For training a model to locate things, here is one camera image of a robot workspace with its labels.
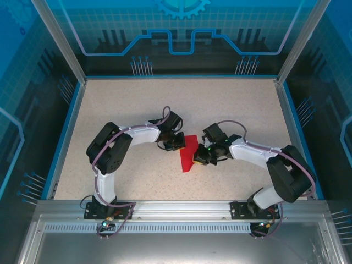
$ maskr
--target cable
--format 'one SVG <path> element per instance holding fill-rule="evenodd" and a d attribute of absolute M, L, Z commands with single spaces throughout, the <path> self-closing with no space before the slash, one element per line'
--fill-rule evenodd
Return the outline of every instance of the cable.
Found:
<path fill-rule="evenodd" d="M 93 197 L 93 195 L 87 195 L 86 197 L 84 197 L 84 198 L 81 200 L 81 202 L 79 203 L 79 207 L 81 207 L 82 209 L 85 209 L 85 208 L 82 207 L 82 203 L 83 203 L 83 201 L 86 200 L 88 197 Z"/>
<path fill-rule="evenodd" d="M 165 116 L 165 109 L 168 109 L 169 112 L 168 114 Z M 106 144 L 105 146 L 102 148 L 102 150 L 98 153 L 98 155 L 95 157 L 95 159 L 93 160 L 92 162 L 92 169 L 93 171 L 95 172 L 96 175 L 98 175 L 98 170 L 95 168 L 95 165 L 97 163 L 97 161 L 99 160 L 99 158 L 101 157 L 101 155 L 103 155 L 104 151 L 109 147 L 109 145 L 117 138 L 119 137 L 120 135 L 122 135 L 123 133 L 125 133 L 126 131 L 128 130 L 131 130 L 131 129 L 135 129 L 135 128 L 144 128 L 144 127 L 147 127 L 147 128 L 151 128 L 151 127 L 157 127 L 158 125 L 161 125 L 163 124 L 170 116 L 170 112 L 171 112 L 171 108 L 170 106 L 165 106 L 164 109 L 163 109 L 163 117 L 164 119 L 161 120 L 160 122 L 156 123 L 156 124 L 143 124 L 143 125 L 134 125 L 134 126 L 131 126 L 131 127 L 128 127 L 128 128 L 125 128 L 123 130 L 121 130 L 120 132 L 116 133 Z"/>
<path fill-rule="evenodd" d="M 128 214 L 126 215 L 125 220 L 122 222 L 122 224 L 120 225 L 120 227 L 116 230 L 115 233 L 113 233 L 113 234 L 111 234 L 111 235 L 107 235 L 107 238 L 111 238 L 111 237 L 117 235 L 117 234 L 122 230 L 122 228 L 123 228 L 124 225 L 126 224 L 128 218 L 129 218 L 130 215 L 132 214 L 132 212 L 133 212 L 135 206 L 136 206 L 136 204 L 132 205 L 130 211 L 129 211 Z M 101 233 L 100 233 L 101 227 L 102 227 L 102 226 L 99 226 L 99 227 L 97 228 L 97 233 L 96 233 L 96 234 L 97 234 L 99 237 L 103 237 L 103 236 L 101 235 Z"/>
<path fill-rule="evenodd" d="M 255 149 L 258 149 L 258 150 L 265 150 L 265 151 L 274 152 L 274 153 L 276 153 L 276 154 L 278 154 L 280 156 L 283 156 L 284 158 L 288 159 L 293 164 L 295 164 L 307 176 L 307 178 L 309 179 L 309 181 L 310 181 L 310 183 L 312 185 L 311 191 L 308 192 L 307 194 L 302 194 L 301 197 L 307 197 L 307 196 L 311 196 L 311 195 L 314 194 L 315 189 L 316 189 L 314 179 L 310 175 L 310 173 L 299 162 L 297 162 L 295 159 L 293 159 L 292 157 L 288 156 L 287 154 L 282 153 L 281 151 L 274 150 L 271 147 L 258 146 L 258 145 L 255 145 L 255 144 L 252 144 L 252 143 L 248 142 L 247 139 L 246 139 L 247 128 L 243 124 L 241 124 L 240 122 L 234 121 L 234 120 L 224 120 L 224 121 L 218 122 L 217 124 L 222 124 L 222 123 L 235 123 L 237 125 L 240 125 L 244 129 L 243 140 L 246 142 L 246 144 L 248 146 L 253 147 Z"/>
<path fill-rule="evenodd" d="M 165 106 L 163 109 L 163 120 L 161 120 L 160 122 L 156 123 L 156 124 L 144 124 L 144 125 L 134 125 L 128 128 L 125 128 L 123 130 L 121 130 L 120 132 L 116 133 L 106 144 L 105 146 L 102 148 L 102 150 L 98 153 L 98 155 L 95 157 L 95 159 L 92 162 L 92 169 L 95 172 L 95 180 L 94 180 L 94 187 L 95 187 L 95 192 L 97 194 L 97 196 L 99 197 L 99 199 L 106 205 L 106 206 L 110 206 L 110 207 L 114 207 L 114 208 L 122 208 L 122 207 L 128 207 L 128 206 L 132 206 L 129 213 L 127 214 L 124 222 L 121 224 L 121 226 L 119 227 L 119 229 L 113 234 L 116 235 L 118 232 L 120 232 L 120 230 L 123 228 L 123 226 L 125 225 L 128 217 L 132 214 L 134 207 L 136 205 L 136 202 L 129 202 L 129 203 L 125 203 L 124 205 L 113 205 L 112 203 L 109 203 L 107 201 L 104 200 L 104 198 L 101 196 L 100 192 L 99 192 L 99 188 L 98 188 L 98 169 L 96 169 L 95 165 L 97 163 L 97 161 L 99 160 L 99 158 L 101 157 L 101 155 L 103 155 L 103 153 L 105 152 L 105 150 L 109 147 L 109 145 L 120 135 L 122 135 L 122 133 L 125 133 L 126 131 L 130 130 L 130 129 L 134 129 L 134 128 L 144 128 L 144 127 L 157 127 L 158 125 L 163 124 L 164 122 L 166 122 L 166 120 L 169 118 L 171 113 L 171 108 L 170 106 Z"/>

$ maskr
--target blue frame border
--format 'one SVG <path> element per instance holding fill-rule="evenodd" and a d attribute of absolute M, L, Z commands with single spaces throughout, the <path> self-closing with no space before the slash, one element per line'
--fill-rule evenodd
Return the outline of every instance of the blue frame border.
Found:
<path fill-rule="evenodd" d="M 54 188 L 54 182 L 56 181 L 55 175 L 60 175 L 63 162 L 66 158 L 66 152 L 71 140 L 71 136 L 74 129 L 74 124 L 76 123 L 78 111 L 82 102 L 85 86 L 81 83 L 77 83 L 75 92 L 72 97 L 70 107 L 67 112 L 64 126 L 62 127 L 59 142 L 57 144 L 53 161 L 50 166 L 48 177 L 43 189 L 41 200 L 47 200 L 49 193 Z"/>
<path fill-rule="evenodd" d="M 299 136 L 299 139 L 300 139 L 300 141 L 302 143 L 303 151 L 304 151 L 304 154 L 306 156 L 307 163 L 312 168 L 313 172 L 316 174 L 315 167 L 314 167 L 314 164 L 313 164 L 313 160 L 312 160 L 312 157 L 310 156 L 310 153 L 309 153 L 307 141 L 306 141 L 306 139 L 304 137 L 301 124 L 299 123 L 299 119 L 298 119 L 298 115 L 297 115 L 297 112 L 296 112 L 296 108 L 295 108 L 295 106 L 293 104 L 291 93 L 290 93 L 290 91 L 288 89 L 288 85 L 287 85 L 286 81 L 283 83 L 283 87 L 284 87 L 284 91 L 286 93 L 286 96 L 287 96 L 287 99 L 288 99 L 288 102 L 289 102 L 289 108 L 290 108 L 290 110 L 292 112 L 293 119 L 294 119 L 294 122 L 295 122 L 295 126 L 297 127 L 298 136 Z M 318 178 L 317 178 L 317 181 L 316 181 L 316 194 L 317 194 L 317 197 L 318 197 L 319 200 L 324 200 L 325 199 Z"/>

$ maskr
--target metal pin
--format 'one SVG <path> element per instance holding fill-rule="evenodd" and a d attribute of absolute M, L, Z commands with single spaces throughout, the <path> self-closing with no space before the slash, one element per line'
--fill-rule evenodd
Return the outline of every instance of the metal pin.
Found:
<path fill-rule="evenodd" d="M 134 69 L 133 69 L 133 62 L 130 62 L 131 68 L 132 68 L 132 72 L 133 72 L 133 76 L 136 76 L 136 74 L 134 73 Z"/>
<path fill-rule="evenodd" d="M 245 57 L 246 57 L 246 56 L 242 55 L 242 60 L 241 60 L 241 64 L 240 64 L 239 70 L 241 70 L 241 66 L 242 66 L 242 63 L 243 63 L 243 60 L 244 60 Z"/>
<path fill-rule="evenodd" d="M 338 227 L 338 228 L 336 228 L 336 230 L 337 229 L 346 229 L 346 228 L 352 228 L 352 225 L 349 225 L 348 227 Z"/>
<path fill-rule="evenodd" d="M 38 178 L 44 180 L 46 182 L 46 179 L 44 179 L 43 177 L 40 177 L 38 174 L 35 174 L 35 172 L 31 173 L 32 176 L 37 176 Z"/>
<path fill-rule="evenodd" d="M 152 76 L 153 76 L 153 63 L 152 62 L 149 62 L 149 65 L 150 65 L 150 72 L 152 73 Z"/>
<path fill-rule="evenodd" d="M 308 99 L 307 99 L 307 101 L 305 101 L 304 104 L 300 104 L 301 106 L 297 107 L 296 112 L 297 112 L 297 111 L 300 111 L 300 110 L 302 109 L 302 107 L 305 106 L 305 105 L 309 102 L 309 100 L 311 100 L 311 99 L 312 99 L 312 97 L 309 96 Z"/>
<path fill-rule="evenodd" d="M 138 56 L 138 59 L 139 59 L 139 62 L 140 62 L 140 64 L 141 64 L 141 68 L 142 68 L 142 75 L 144 75 L 144 73 L 143 73 L 143 64 L 142 64 L 142 56 Z"/>
<path fill-rule="evenodd" d="M 349 217 L 349 216 L 352 216 L 352 214 L 346 214 L 345 216 L 335 217 L 335 218 L 333 218 L 333 219 L 336 220 L 336 219 L 340 219 L 340 218 L 344 218 L 344 217 Z"/>
<path fill-rule="evenodd" d="M 302 116 L 304 116 L 307 111 L 311 111 L 311 109 L 309 109 L 309 107 L 310 107 L 310 106 L 307 104 L 306 107 L 302 108 L 302 110 L 301 110 L 301 111 L 299 112 L 299 114 L 298 114 L 298 118 L 299 118 L 299 119 L 301 119 Z"/>
<path fill-rule="evenodd" d="M 311 117 L 312 114 L 314 114 L 315 112 L 317 111 L 317 108 L 314 108 L 313 111 L 308 115 L 306 116 L 306 118 L 302 121 L 302 123 L 306 122 L 306 120 Z"/>
<path fill-rule="evenodd" d="M 22 195 L 22 196 L 24 196 L 24 197 L 27 197 L 27 198 L 29 198 L 29 199 L 33 199 L 33 200 L 38 201 L 38 199 L 35 199 L 35 198 L 33 198 L 33 197 L 29 196 L 29 195 L 25 195 L 25 194 L 21 193 L 20 191 L 18 191 L 18 192 L 17 192 L 17 196 L 20 196 L 20 195 Z"/>
<path fill-rule="evenodd" d="M 71 102 L 70 98 L 65 93 L 63 93 L 62 91 L 60 92 L 60 95 L 62 96 L 62 98 L 65 99 L 66 103 L 68 105 L 70 105 L 70 102 Z"/>
<path fill-rule="evenodd" d="M 347 209 L 343 208 L 342 211 L 339 211 L 339 212 L 336 212 L 336 213 L 332 213 L 331 215 L 334 216 L 334 215 L 337 215 L 338 213 L 347 213 Z"/>
<path fill-rule="evenodd" d="M 66 96 L 66 99 L 67 99 L 68 101 L 71 101 L 71 97 L 70 97 L 70 95 L 68 94 L 68 92 L 65 91 L 65 89 L 61 88 L 60 85 L 57 85 L 57 87 L 60 89 L 60 91 L 62 92 L 62 94 L 64 94 L 64 95 Z"/>
<path fill-rule="evenodd" d="M 35 190 L 35 191 L 37 191 L 37 192 L 39 192 L 39 193 L 42 193 L 42 191 L 39 191 L 39 190 L 33 188 L 32 186 L 29 186 L 29 185 L 25 184 L 24 181 L 21 181 L 21 184 L 20 184 L 20 185 L 21 185 L 21 186 L 26 186 L 26 187 L 28 187 L 28 188 L 30 188 L 30 189 L 32 189 L 32 190 Z"/>
<path fill-rule="evenodd" d="M 25 194 L 33 194 L 33 195 L 35 195 L 35 196 L 38 196 L 39 198 L 41 197 L 39 194 L 36 194 L 36 193 L 30 191 L 29 189 L 25 189 L 24 193 L 25 193 Z"/>
<path fill-rule="evenodd" d="M 67 87 L 65 87 L 65 86 L 61 87 L 60 85 L 57 85 L 57 87 L 60 89 L 60 91 L 61 91 L 62 93 L 64 93 L 65 95 L 67 95 L 68 98 L 70 98 L 70 99 L 72 98 L 72 95 L 71 95 L 71 93 L 68 91 Z"/>
<path fill-rule="evenodd" d="M 148 74 L 147 74 L 147 68 L 146 68 L 145 64 L 146 64 L 146 62 L 143 62 L 144 71 L 145 71 L 145 76 L 147 76 Z"/>
<path fill-rule="evenodd" d="M 314 102 L 312 102 L 311 104 L 306 104 L 305 106 L 303 106 L 301 109 L 299 109 L 299 115 L 301 115 L 303 113 L 303 109 L 304 108 L 311 108 L 312 106 L 314 106 Z"/>
<path fill-rule="evenodd" d="M 257 61 L 257 59 L 259 58 L 259 56 L 256 55 L 254 58 L 255 58 L 255 59 L 254 59 L 254 62 L 253 62 L 253 65 L 252 65 L 252 69 L 251 69 L 250 74 L 252 74 L 252 71 L 253 71 L 253 69 L 254 69 L 255 62 Z"/>
<path fill-rule="evenodd" d="M 37 180 L 36 178 L 34 178 L 34 177 L 32 177 L 32 176 L 29 176 L 27 172 L 25 172 L 25 173 L 23 174 L 23 177 L 24 177 L 24 178 L 26 178 L 26 177 L 31 178 L 32 180 L 35 180 L 36 182 L 39 182 L 39 183 L 41 183 L 41 184 L 43 184 L 43 185 L 45 184 L 45 183 L 42 182 L 41 180 Z"/>
<path fill-rule="evenodd" d="M 34 203 L 34 202 L 27 201 L 25 198 L 22 198 L 22 202 L 27 202 L 27 203 L 32 204 L 32 205 L 37 205 L 37 204 Z"/>
<path fill-rule="evenodd" d="M 259 63 L 260 63 L 259 61 L 257 61 L 257 62 L 255 63 L 255 67 L 254 67 L 254 71 L 253 71 L 252 75 L 255 74 L 255 71 L 257 70 L 257 67 L 258 67 L 258 64 L 259 64 Z"/>
<path fill-rule="evenodd" d="M 313 117 L 310 117 L 310 118 L 307 120 L 307 122 L 302 125 L 302 128 L 304 128 L 304 127 L 306 126 L 306 124 L 308 124 L 311 120 L 313 120 Z"/>
<path fill-rule="evenodd" d="M 246 71 L 247 71 L 247 68 L 248 68 L 248 65 L 249 65 L 249 61 L 251 60 L 252 56 L 248 56 L 248 61 L 247 61 L 247 65 L 246 65 L 246 69 L 244 70 L 244 74 L 246 74 Z"/>
<path fill-rule="evenodd" d="M 37 187 L 40 188 L 40 189 L 44 189 L 42 186 L 40 186 L 40 185 L 34 183 L 32 180 L 29 180 L 28 183 L 29 183 L 29 184 L 32 184 L 32 185 L 34 185 L 34 186 L 37 186 Z"/>
<path fill-rule="evenodd" d="M 243 73 L 244 67 L 246 66 L 247 62 L 243 62 L 243 67 L 242 67 L 242 71 L 241 71 L 241 75 Z"/>
<path fill-rule="evenodd" d="M 302 120 L 305 119 L 311 112 L 312 110 L 307 108 L 306 112 L 301 117 L 299 117 L 299 121 L 302 123 Z"/>
<path fill-rule="evenodd" d="M 64 75 L 62 75 L 62 77 L 64 78 L 65 82 L 71 87 L 72 91 L 74 91 L 75 87 L 73 87 L 73 85 L 70 82 L 70 80 L 68 79 L 68 77 L 67 76 L 65 77 Z"/>
<path fill-rule="evenodd" d="M 304 99 L 303 99 L 302 103 L 300 103 L 299 106 L 297 106 L 297 109 L 299 109 L 299 108 L 303 105 L 303 103 L 304 103 L 305 101 L 307 101 L 307 98 L 304 98 Z"/>
<path fill-rule="evenodd" d="M 352 231 L 350 231 L 350 232 L 342 232 L 342 233 L 337 233 L 338 235 L 346 235 L 346 234 L 351 234 L 352 233 Z"/>
<path fill-rule="evenodd" d="M 69 86 L 69 84 L 67 83 L 67 81 L 66 81 L 65 79 L 60 79 L 60 83 L 66 88 L 67 91 L 70 92 L 70 94 L 73 95 L 73 92 L 74 92 L 74 91 L 71 89 L 71 86 Z"/>
<path fill-rule="evenodd" d="M 142 76 L 142 75 L 141 75 L 141 69 L 140 69 L 140 67 L 139 67 L 139 62 L 136 62 L 136 64 L 137 64 L 137 67 L 138 67 L 139 76 Z"/>
<path fill-rule="evenodd" d="M 352 221 L 351 221 L 351 219 L 347 219 L 346 221 L 342 221 L 342 222 L 335 223 L 335 226 L 336 226 L 337 224 L 344 224 L 344 223 L 351 224 Z"/>
<path fill-rule="evenodd" d="M 133 60 L 133 64 L 134 64 L 134 69 L 136 70 L 136 75 L 137 75 L 137 66 L 136 66 L 136 61 L 135 61 L 135 58 L 134 56 L 131 57 L 132 60 Z"/>
<path fill-rule="evenodd" d="M 253 65 L 253 61 L 250 61 L 249 64 L 250 64 L 250 66 L 248 67 L 247 75 L 249 75 L 249 70 L 250 70 L 250 68 L 251 68 L 252 65 Z"/>
<path fill-rule="evenodd" d="M 237 69 L 238 69 L 238 66 L 240 65 L 240 61 L 237 62 L 237 66 L 236 66 L 236 70 L 235 70 L 235 75 L 237 74 Z"/>
<path fill-rule="evenodd" d="M 70 105 L 69 101 L 66 99 L 66 97 L 63 95 L 62 92 L 60 92 L 60 95 L 61 95 L 61 97 L 63 98 L 63 100 L 65 100 L 65 102 L 66 102 L 68 105 Z"/>
<path fill-rule="evenodd" d="M 148 63 L 148 59 L 149 59 L 149 57 L 148 57 L 148 56 L 145 56 L 144 58 L 145 58 L 145 60 L 147 61 L 148 74 L 150 75 L 150 71 L 149 71 L 149 63 Z"/>
<path fill-rule="evenodd" d="M 67 84 L 64 84 L 64 82 L 62 81 L 62 79 L 60 79 L 60 83 L 62 84 L 63 87 L 66 88 L 67 93 L 69 93 L 70 95 L 73 96 L 73 92 L 72 92 L 71 88 L 70 88 Z"/>

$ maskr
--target red block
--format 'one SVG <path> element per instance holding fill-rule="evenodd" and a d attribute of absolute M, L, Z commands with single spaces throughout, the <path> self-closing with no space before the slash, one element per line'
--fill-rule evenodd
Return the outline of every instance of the red block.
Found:
<path fill-rule="evenodd" d="M 182 172 L 189 172 L 194 164 L 193 155 L 198 148 L 197 135 L 185 136 L 186 147 L 180 150 Z"/>

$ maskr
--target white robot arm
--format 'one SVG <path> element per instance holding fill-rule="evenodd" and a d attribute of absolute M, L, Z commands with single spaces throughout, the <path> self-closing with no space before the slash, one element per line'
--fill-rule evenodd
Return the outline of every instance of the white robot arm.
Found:
<path fill-rule="evenodd" d="M 216 165 L 218 161 L 224 160 L 219 158 L 226 157 L 245 160 L 268 170 L 273 184 L 260 189 L 248 199 L 249 210 L 254 215 L 257 211 L 282 201 L 296 201 L 312 186 L 311 181 L 316 180 L 312 170 L 294 146 L 268 147 L 248 142 L 239 135 L 227 137 L 218 124 L 212 124 L 203 132 L 204 144 L 199 144 L 194 154 L 194 162 Z M 297 164 L 308 171 L 312 180 Z"/>
<path fill-rule="evenodd" d="M 86 151 L 96 171 L 98 192 L 94 193 L 93 204 L 95 211 L 100 212 L 100 217 L 110 216 L 114 211 L 107 204 L 117 202 L 114 189 L 115 171 L 120 167 L 128 148 L 159 141 L 163 142 L 163 149 L 166 151 L 183 148 L 184 135 L 178 132 L 182 128 L 182 122 L 180 116 L 170 111 L 165 119 L 149 120 L 145 125 L 128 128 L 110 122 L 102 128 Z"/>

